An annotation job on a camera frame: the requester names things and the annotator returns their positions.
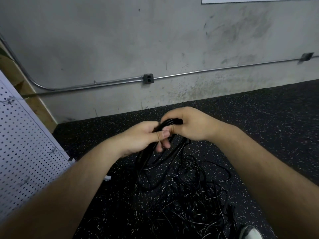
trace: metal conduit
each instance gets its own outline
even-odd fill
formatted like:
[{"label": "metal conduit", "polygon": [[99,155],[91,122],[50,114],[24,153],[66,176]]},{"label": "metal conduit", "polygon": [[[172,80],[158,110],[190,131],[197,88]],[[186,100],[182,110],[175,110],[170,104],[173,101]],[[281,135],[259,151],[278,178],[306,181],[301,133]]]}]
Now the metal conduit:
[{"label": "metal conduit", "polygon": [[[27,94],[23,95],[23,98],[28,97],[34,97],[34,96],[45,96],[45,95],[54,95],[58,93],[63,92],[70,92],[70,91],[76,91],[76,90],[84,90],[84,89],[93,89],[98,87],[104,87],[104,86],[113,86],[113,85],[119,85],[119,84],[126,84],[126,83],[134,83],[134,82],[143,82],[143,76],[137,76],[137,77],[131,77],[131,78],[125,78],[125,79],[119,79],[119,80],[111,80],[111,81],[102,81],[102,82],[96,82],[90,83],[90,84],[84,84],[84,85],[76,85],[76,86],[70,86],[65,88],[49,88],[42,86],[35,82],[31,76],[26,72],[26,70],[23,68],[21,63],[18,61],[17,57],[14,55],[10,47],[7,45],[7,43],[1,38],[2,43],[5,45],[7,50],[9,51],[10,55],[13,57],[17,65],[20,67],[26,78],[34,84],[36,87],[48,90],[48,92],[42,92],[42,93],[34,93],[34,94]],[[310,55],[309,59],[305,59],[305,55]],[[165,78],[173,78],[178,76],[187,76],[187,75],[193,75],[193,74],[200,74],[200,73],[206,73],[206,72],[213,72],[213,71],[220,71],[220,70],[228,70],[228,69],[237,69],[237,68],[245,68],[245,67],[253,67],[253,66],[261,66],[261,65],[269,65],[269,64],[276,64],[276,63],[284,63],[284,62],[291,62],[291,61],[307,61],[313,58],[319,58],[319,55],[312,56],[313,53],[305,53],[301,56],[301,58],[297,59],[286,59],[286,60],[275,60],[275,61],[268,61],[268,62],[261,62],[261,63],[255,63],[255,64],[248,64],[248,65],[237,65],[237,66],[230,66],[230,67],[224,67],[224,68],[214,68],[214,69],[205,69],[205,70],[198,70],[198,71],[192,71],[192,72],[186,72],[181,74],[175,74],[175,75],[169,75],[169,76],[160,76],[160,77],[154,77],[154,80],[159,79],[165,79]]]}]

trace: concrete wall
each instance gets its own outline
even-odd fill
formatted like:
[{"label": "concrete wall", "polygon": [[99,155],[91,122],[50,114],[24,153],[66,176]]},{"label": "concrete wall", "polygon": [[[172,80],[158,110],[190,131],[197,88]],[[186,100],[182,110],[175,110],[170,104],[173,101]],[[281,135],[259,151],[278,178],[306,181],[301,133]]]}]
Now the concrete wall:
[{"label": "concrete wall", "polygon": [[[64,87],[318,54],[319,0],[0,0],[0,33],[34,80]],[[43,101],[61,123],[318,78],[313,59]]]}]

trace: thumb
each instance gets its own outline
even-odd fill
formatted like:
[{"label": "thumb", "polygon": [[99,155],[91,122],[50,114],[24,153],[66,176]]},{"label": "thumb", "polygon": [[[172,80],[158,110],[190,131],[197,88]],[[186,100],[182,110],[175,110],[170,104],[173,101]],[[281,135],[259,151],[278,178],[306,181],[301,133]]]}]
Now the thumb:
[{"label": "thumb", "polygon": [[149,134],[150,142],[159,142],[169,137],[169,131],[152,132]]},{"label": "thumb", "polygon": [[170,132],[170,134],[179,134],[179,135],[184,137],[182,127],[183,127],[183,125],[174,124],[174,125],[166,126],[162,130],[163,131],[167,130]]}]

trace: pegboard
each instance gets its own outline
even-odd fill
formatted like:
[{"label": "pegboard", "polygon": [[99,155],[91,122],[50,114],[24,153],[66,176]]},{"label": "pegboard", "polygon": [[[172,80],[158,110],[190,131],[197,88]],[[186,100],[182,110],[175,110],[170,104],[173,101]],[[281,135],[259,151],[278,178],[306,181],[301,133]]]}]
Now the pegboard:
[{"label": "pegboard", "polygon": [[0,72],[0,220],[64,172],[68,159]]}]

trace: black speckled floor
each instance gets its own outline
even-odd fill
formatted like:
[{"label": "black speckled floor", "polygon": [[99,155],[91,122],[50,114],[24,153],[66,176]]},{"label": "black speckled floor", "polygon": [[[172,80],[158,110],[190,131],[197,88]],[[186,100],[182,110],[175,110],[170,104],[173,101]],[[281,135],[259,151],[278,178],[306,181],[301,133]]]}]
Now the black speckled floor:
[{"label": "black speckled floor", "polygon": [[[78,160],[104,139],[140,121],[159,121],[167,111],[182,106],[192,106],[240,127],[280,160],[319,185],[319,80],[64,123],[58,125],[53,135],[69,151],[70,157]],[[238,224],[254,225],[265,238],[276,238],[259,206],[216,146],[205,141],[193,142],[187,151],[232,172],[232,179],[223,184],[223,188],[236,206]],[[118,163],[132,159],[122,159]],[[110,172],[114,173],[119,164]],[[105,193],[107,183],[103,182],[74,238],[117,237],[119,229],[110,231],[109,226],[106,208],[111,200]]]}]

